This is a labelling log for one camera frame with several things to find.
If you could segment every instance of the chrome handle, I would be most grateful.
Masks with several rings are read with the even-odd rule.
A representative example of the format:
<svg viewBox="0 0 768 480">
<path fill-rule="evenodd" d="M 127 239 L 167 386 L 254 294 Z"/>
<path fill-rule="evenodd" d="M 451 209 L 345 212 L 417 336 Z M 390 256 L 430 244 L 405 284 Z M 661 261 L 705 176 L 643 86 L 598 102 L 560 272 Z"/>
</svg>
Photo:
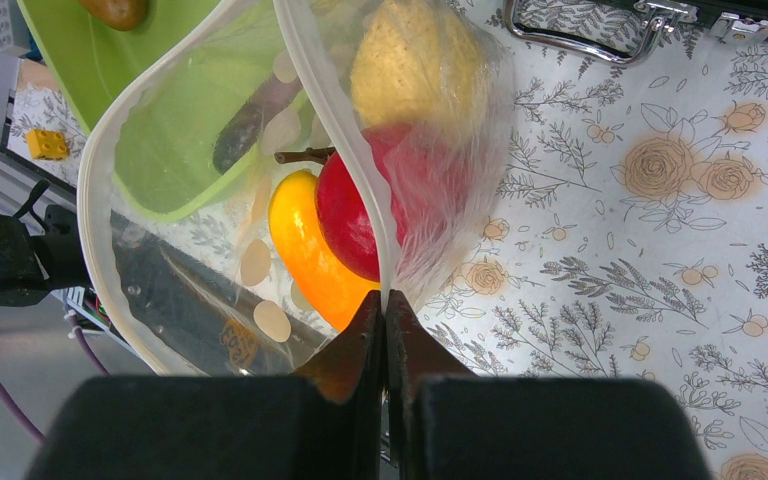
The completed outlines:
<svg viewBox="0 0 768 480">
<path fill-rule="evenodd" d="M 695 22 L 697 10 L 696 7 L 669 0 L 637 2 L 634 4 L 634 9 L 646 14 L 646 19 L 643 21 L 646 31 L 643 33 L 640 44 L 626 53 L 576 35 L 526 27 L 516 21 L 517 3 L 518 0 L 505 0 L 505 27 L 515 37 L 584 53 L 621 66 L 645 60 L 661 43 L 664 32 L 671 33 L 679 22 Z"/>
</svg>

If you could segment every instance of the fruit stem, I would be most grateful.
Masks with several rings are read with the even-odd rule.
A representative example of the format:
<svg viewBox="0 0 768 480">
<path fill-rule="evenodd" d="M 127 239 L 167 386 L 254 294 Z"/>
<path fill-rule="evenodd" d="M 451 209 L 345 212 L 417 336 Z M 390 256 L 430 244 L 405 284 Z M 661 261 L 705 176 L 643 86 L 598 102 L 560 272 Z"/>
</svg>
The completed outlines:
<svg viewBox="0 0 768 480">
<path fill-rule="evenodd" d="M 330 157 L 336 151 L 337 149 L 334 147 L 308 147 L 304 152 L 278 152 L 275 154 L 275 161 L 281 165 L 296 162 L 316 162 L 320 165 L 325 165 L 328 157 Z"/>
</svg>

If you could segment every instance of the table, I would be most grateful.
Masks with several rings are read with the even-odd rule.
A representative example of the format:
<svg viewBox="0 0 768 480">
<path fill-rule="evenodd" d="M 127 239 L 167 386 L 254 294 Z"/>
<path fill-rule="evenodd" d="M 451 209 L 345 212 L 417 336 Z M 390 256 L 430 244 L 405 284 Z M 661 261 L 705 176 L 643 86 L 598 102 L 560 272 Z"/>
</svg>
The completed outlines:
<svg viewBox="0 0 768 480">
<path fill-rule="evenodd" d="M 512 38 L 500 2 L 449 3 L 510 49 L 517 123 L 498 205 L 425 327 L 485 375 L 659 382 L 718 478 L 768 479 L 768 45 L 681 27 L 622 69 Z M 638 36 L 637 17 L 586 2 L 520 15 L 618 48 Z M 54 90 L 25 92 L 16 138 L 72 132 Z M 55 174 L 74 184 L 74 165 Z M 225 265 L 230 210 L 188 222 L 176 248 Z"/>
</svg>

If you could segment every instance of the brown potato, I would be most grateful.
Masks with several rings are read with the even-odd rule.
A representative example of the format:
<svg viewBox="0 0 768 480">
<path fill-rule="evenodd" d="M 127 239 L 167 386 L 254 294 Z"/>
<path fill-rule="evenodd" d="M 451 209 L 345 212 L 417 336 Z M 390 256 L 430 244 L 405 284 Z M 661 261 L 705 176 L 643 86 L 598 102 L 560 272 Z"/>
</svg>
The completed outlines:
<svg viewBox="0 0 768 480">
<path fill-rule="evenodd" d="M 123 32 L 137 28 L 146 17 L 148 0 L 78 0 L 90 15 Z"/>
</svg>

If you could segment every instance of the red fruit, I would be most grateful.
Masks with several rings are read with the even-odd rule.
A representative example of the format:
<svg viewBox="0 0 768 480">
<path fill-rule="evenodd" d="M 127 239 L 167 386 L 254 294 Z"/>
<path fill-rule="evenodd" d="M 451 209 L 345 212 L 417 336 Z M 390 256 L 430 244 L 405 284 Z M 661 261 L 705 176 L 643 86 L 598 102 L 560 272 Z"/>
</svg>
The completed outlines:
<svg viewBox="0 0 768 480">
<path fill-rule="evenodd" d="M 363 131 L 375 166 L 390 184 L 390 208 L 403 255 L 446 230 L 447 216 L 463 208 L 463 162 L 424 127 L 390 125 Z M 339 153 L 319 174 L 316 213 L 334 255 L 350 270 L 378 281 L 378 250 L 369 216 Z"/>
</svg>

